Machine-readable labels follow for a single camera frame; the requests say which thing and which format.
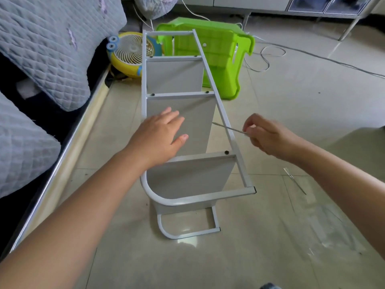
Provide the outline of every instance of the green plastic stool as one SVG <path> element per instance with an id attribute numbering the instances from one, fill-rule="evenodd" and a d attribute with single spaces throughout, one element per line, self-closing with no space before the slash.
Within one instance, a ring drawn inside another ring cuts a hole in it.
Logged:
<path id="1" fill-rule="evenodd" d="M 244 33 L 236 24 L 183 17 L 178 17 L 169 23 L 161 23 L 156 28 L 157 31 L 192 29 L 196 30 L 201 42 L 220 97 L 222 99 L 236 98 L 239 90 L 241 90 L 238 75 L 243 56 L 245 53 L 249 55 L 253 53 L 255 39 Z M 175 36 L 174 54 L 172 54 L 171 36 L 158 36 L 158 42 L 163 43 L 166 56 L 199 55 L 198 47 L 192 35 Z M 203 76 L 203 86 L 210 87 L 206 73 Z"/>

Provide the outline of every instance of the fan grille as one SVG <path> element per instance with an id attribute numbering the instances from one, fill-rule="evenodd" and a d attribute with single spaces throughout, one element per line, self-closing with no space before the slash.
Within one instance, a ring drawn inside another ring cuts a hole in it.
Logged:
<path id="1" fill-rule="evenodd" d="M 147 56 L 153 56 L 154 46 L 147 40 Z M 127 34 L 120 38 L 118 48 L 114 52 L 119 61 L 128 65 L 136 66 L 142 63 L 142 36 L 138 34 Z"/>

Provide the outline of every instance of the hand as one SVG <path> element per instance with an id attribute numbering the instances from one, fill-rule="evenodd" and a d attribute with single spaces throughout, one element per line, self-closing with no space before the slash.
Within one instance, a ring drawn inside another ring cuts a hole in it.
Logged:
<path id="1" fill-rule="evenodd" d="M 282 124 L 265 119 L 259 114 L 248 117 L 244 122 L 243 131 L 248 134 L 251 143 L 267 155 L 291 163 L 296 161 L 301 148 L 311 145 Z"/>
<path id="2" fill-rule="evenodd" d="M 174 157 L 188 139 L 184 134 L 174 140 L 183 121 L 179 111 L 172 112 L 168 107 L 161 114 L 145 119 L 125 149 L 139 157 L 145 170 L 160 165 Z"/>

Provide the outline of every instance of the tiled floor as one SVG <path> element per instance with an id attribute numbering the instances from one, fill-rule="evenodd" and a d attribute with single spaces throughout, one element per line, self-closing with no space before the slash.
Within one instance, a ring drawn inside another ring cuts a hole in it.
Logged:
<path id="1" fill-rule="evenodd" d="M 343 24 L 252 18 L 245 31 L 271 42 L 385 73 L 385 35 L 357 26 L 342 43 Z M 264 45 L 256 44 L 255 51 Z M 277 49 L 268 49 L 269 53 Z M 263 73 L 242 67 L 241 92 L 224 106 L 233 127 L 253 112 L 284 123 L 385 180 L 385 80 L 308 55 L 267 57 Z M 258 69 L 258 55 L 247 57 Z M 140 124 L 140 82 L 115 83 L 102 107 L 63 197 L 69 196 Z M 183 240 L 160 233 L 140 182 L 127 193 L 79 279 L 77 288 L 384 288 L 385 262 L 316 182 L 295 166 L 267 156 L 236 135 L 258 193 L 217 203 L 220 233 Z M 213 126 L 208 152 L 226 150 Z M 288 167 L 306 196 L 286 176 Z M 234 169 L 226 188 L 241 185 Z M 212 225 L 206 211 L 168 215 L 170 232 Z"/>

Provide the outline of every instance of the white metal rack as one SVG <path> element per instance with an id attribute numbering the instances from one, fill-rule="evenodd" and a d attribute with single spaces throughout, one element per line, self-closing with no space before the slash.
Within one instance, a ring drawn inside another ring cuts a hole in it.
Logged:
<path id="1" fill-rule="evenodd" d="M 194 35 L 200 55 L 147 57 L 147 35 Z M 233 131 L 226 129 L 230 151 L 206 153 L 215 106 L 218 107 L 223 124 L 230 127 L 230 123 L 198 36 L 195 30 L 143 31 L 142 46 L 142 118 L 158 114 L 170 106 L 173 110 L 179 110 L 185 117 L 176 136 L 189 135 L 176 157 L 147 170 L 141 176 L 142 186 L 155 206 L 159 228 L 171 239 L 219 232 L 216 201 L 254 194 L 256 190 L 246 172 Z M 202 92 L 204 71 L 213 91 Z M 235 163 L 238 165 L 244 188 L 223 191 Z M 162 226 L 162 214 L 204 208 L 212 209 L 215 228 L 171 235 Z"/>

